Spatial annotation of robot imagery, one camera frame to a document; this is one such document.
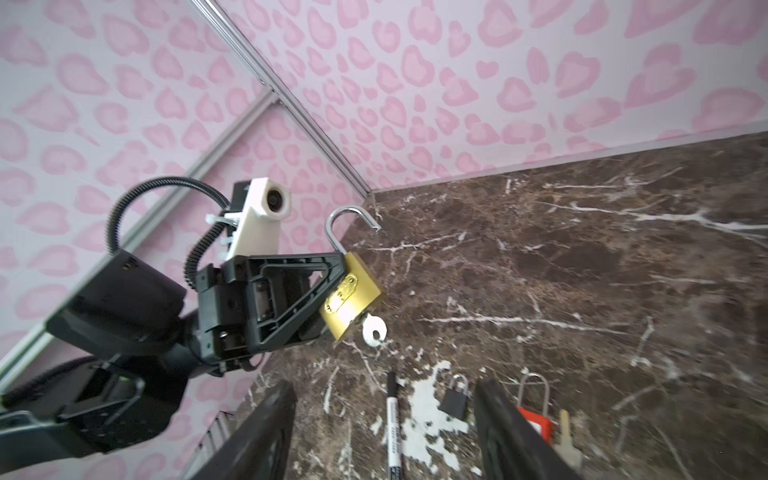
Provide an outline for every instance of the camera lens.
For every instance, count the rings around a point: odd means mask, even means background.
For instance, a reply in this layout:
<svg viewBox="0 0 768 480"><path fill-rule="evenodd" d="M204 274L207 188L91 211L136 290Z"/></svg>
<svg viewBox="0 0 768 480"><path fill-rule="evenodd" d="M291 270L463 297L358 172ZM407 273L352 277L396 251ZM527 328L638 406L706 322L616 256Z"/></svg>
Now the camera lens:
<svg viewBox="0 0 768 480"><path fill-rule="evenodd" d="M280 211L280 208L283 207L283 195L274 189L266 192L266 204L273 212Z"/></svg>

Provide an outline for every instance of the brass padlock body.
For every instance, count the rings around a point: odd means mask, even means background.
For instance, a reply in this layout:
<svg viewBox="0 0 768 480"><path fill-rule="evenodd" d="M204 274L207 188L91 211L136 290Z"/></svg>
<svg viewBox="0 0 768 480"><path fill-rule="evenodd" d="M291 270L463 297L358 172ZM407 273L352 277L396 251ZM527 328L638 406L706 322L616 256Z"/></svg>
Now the brass padlock body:
<svg viewBox="0 0 768 480"><path fill-rule="evenodd" d="M344 261L348 273L320 307L320 315L338 341L354 330L365 312L384 300L384 290L357 253L348 252Z"/></svg>

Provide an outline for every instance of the padlock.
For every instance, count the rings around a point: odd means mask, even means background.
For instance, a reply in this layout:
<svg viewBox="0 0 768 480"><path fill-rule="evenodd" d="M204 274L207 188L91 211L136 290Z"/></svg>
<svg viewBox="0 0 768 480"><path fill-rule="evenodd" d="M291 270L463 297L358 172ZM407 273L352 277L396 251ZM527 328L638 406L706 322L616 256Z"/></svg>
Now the padlock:
<svg viewBox="0 0 768 480"><path fill-rule="evenodd" d="M532 376L537 376L544 383L544 408L541 409L541 415L538 413L529 412L521 407L523 403L523 388L525 387L525 381ZM547 410L549 410L549 383L547 379L538 373L526 373L520 380L520 389L518 390L518 410L528 420L533 429L538 432L539 435L547 442L552 443L552 421L547 418Z"/></svg>
<svg viewBox="0 0 768 480"><path fill-rule="evenodd" d="M384 300L384 290L376 282L366 265L356 253L348 252L346 248L333 236L331 226L340 215L354 212L360 215L375 231L381 230L381 226L364 209L356 205L346 205L335 209L326 220L326 236L328 241L339 252L344 254L344 261L348 273L338 287L326 298L320 307L320 315L326 321L326 325L338 341L344 340L360 323L368 318L369 312ZM381 342L386 334L386 328L377 329Z"/></svg>
<svg viewBox="0 0 768 480"><path fill-rule="evenodd" d="M464 388L461 392L454 390L453 386L456 383L456 379L460 379L464 382ZM451 417L459 420L464 420L464 414L467 411L467 400L469 399L469 381L467 377L461 373L457 373L451 378L451 382L448 384L448 389L445 391L445 397L438 410L449 414Z"/></svg>

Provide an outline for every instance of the padlock shackle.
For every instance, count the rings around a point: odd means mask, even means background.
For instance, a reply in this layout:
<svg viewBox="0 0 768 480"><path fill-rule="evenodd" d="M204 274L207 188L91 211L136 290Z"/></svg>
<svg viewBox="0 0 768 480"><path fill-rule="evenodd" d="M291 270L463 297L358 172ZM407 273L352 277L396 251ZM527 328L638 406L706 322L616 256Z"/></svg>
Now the padlock shackle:
<svg viewBox="0 0 768 480"><path fill-rule="evenodd" d="M456 384L456 379L464 380L464 395L469 394L469 380L467 380L467 377L461 373L455 374L453 377L451 377L451 381L448 382L448 390L453 390L453 386Z"/></svg>
<svg viewBox="0 0 768 480"><path fill-rule="evenodd" d="M333 235L333 231L331 230L331 227L333 226L334 220L341 215L341 214L347 214L347 213L355 213L362 217L363 220L366 221L366 223L374 229L374 231L378 232L382 229L381 225L379 225L376 220L371 217L371 214L369 214L366 209L362 207L358 207L357 205L344 205L342 207L339 207L335 209L326 219L326 237L328 237L328 241L333 245L333 248L337 249L339 252L341 252L343 255L346 255L346 248L336 239L336 236Z"/></svg>
<svg viewBox="0 0 768 480"><path fill-rule="evenodd" d="M549 382L543 376L538 373L526 373L523 378L520 379L520 388L518 388L518 408L523 404L523 389L525 388L525 382L532 376L537 376L544 383L544 408L541 409L541 416L546 417L549 410Z"/></svg>

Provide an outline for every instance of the pink and white wall panel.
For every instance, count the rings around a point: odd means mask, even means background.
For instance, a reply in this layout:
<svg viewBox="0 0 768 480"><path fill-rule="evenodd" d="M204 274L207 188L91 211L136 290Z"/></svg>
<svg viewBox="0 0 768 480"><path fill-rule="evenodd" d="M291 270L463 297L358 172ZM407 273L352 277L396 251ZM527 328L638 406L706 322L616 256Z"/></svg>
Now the pink and white wall panel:
<svg viewBox="0 0 768 480"><path fill-rule="evenodd" d="M765 0L220 3L374 188L768 119Z"/></svg>
<svg viewBox="0 0 768 480"><path fill-rule="evenodd" d="M113 202L141 180L182 174L260 85L186 2L37 0L0 5L0 87L1 356L104 255ZM284 183L295 208L281 251L330 251L322 219L361 199L321 156L273 109L206 181L226 195L251 177ZM142 197L124 231L159 198ZM139 254L184 284L186 253L207 227L205 214L217 210L190 194ZM338 235L350 221L339 219ZM187 308L196 302L191 293ZM81 354L59 343L31 370ZM3 478L176 477L213 414L237 406L252 379L193 380L172 426L146 445Z"/></svg>

